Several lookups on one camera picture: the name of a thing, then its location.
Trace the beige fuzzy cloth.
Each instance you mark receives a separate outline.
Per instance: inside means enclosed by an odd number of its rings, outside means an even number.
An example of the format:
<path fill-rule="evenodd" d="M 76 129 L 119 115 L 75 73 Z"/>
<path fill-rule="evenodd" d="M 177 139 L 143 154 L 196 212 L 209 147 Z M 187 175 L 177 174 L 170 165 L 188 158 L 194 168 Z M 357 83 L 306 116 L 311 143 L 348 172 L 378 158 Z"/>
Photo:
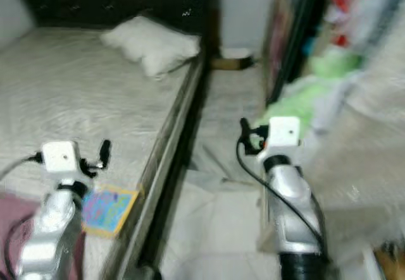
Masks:
<path fill-rule="evenodd" d="M 332 247 L 405 238 L 405 61 L 356 78 L 307 170 Z"/>

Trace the white pillow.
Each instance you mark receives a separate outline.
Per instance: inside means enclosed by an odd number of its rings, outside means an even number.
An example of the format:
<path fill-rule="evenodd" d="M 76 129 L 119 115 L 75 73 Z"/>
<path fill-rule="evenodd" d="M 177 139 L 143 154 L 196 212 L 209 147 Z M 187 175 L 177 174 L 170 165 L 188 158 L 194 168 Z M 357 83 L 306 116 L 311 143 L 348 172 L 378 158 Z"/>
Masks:
<path fill-rule="evenodd" d="M 142 15 L 120 23 L 99 39 L 140 63 L 144 74 L 153 78 L 168 74 L 201 51 L 199 35 L 179 32 Z"/>

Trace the light green cloth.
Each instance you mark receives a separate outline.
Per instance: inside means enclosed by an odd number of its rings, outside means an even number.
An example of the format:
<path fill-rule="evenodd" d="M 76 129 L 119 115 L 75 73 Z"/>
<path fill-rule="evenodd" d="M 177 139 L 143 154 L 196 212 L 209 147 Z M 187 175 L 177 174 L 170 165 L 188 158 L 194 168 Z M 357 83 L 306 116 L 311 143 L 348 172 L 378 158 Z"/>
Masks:
<path fill-rule="evenodd" d="M 338 115 L 348 106 L 348 98 L 361 78 L 363 57 L 350 49 L 328 47 L 311 58 L 309 74 L 290 83 L 280 98 L 258 118 L 266 126 L 274 116 L 295 116 L 301 135 L 326 135 Z"/>

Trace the pink printed blanket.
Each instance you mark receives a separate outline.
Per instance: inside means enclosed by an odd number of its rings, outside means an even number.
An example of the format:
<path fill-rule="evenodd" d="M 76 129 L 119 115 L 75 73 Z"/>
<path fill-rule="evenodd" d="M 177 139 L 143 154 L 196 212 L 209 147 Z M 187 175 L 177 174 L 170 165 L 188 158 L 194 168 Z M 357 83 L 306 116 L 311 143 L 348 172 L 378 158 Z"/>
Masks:
<path fill-rule="evenodd" d="M 39 203 L 4 193 L 0 203 L 0 278 L 23 280 L 16 275 L 21 266 L 22 249 L 31 240 L 33 216 Z M 67 272 L 50 280 L 84 280 L 84 242 L 86 234 L 79 231 L 66 261 Z"/>

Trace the colourful children's book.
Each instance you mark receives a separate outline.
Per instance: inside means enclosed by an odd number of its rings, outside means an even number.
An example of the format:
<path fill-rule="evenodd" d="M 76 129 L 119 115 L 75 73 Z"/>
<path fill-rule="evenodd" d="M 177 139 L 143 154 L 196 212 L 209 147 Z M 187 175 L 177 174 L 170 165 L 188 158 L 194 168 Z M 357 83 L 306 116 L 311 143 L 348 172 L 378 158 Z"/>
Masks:
<path fill-rule="evenodd" d="M 139 195 L 139 190 L 113 185 L 94 188 L 83 198 L 84 232 L 103 238 L 117 237 Z"/>

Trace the grey quilted mattress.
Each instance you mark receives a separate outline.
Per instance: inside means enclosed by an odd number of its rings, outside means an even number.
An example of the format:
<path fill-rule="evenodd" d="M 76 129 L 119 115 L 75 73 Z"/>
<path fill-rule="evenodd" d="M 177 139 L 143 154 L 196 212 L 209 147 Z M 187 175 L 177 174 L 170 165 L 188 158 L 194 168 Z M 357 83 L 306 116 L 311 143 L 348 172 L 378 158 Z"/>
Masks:
<path fill-rule="evenodd" d="M 86 159 L 111 141 L 99 187 L 139 196 L 113 238 L 89 236 L 84 280 L 129 280 L 138 265 L 164 190 L 204 54 L 161 78 L 102 44 L 98 31 L 38 28 L 0 54 L 0 162 L 30 155 L 41 144 L 74 140 Z"/>

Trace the brown cardboard box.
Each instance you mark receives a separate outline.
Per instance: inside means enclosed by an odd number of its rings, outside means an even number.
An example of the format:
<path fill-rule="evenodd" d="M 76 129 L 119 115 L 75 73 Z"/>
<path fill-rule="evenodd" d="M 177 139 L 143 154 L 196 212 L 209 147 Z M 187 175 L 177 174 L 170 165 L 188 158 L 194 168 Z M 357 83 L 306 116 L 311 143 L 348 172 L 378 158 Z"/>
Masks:
<path fill-rule="evenodd" d="M 244 70 L 254 65 L 254 52 L 242 47 L 220 47 L 213 58 L 211 67 L 214 70 Z"/>

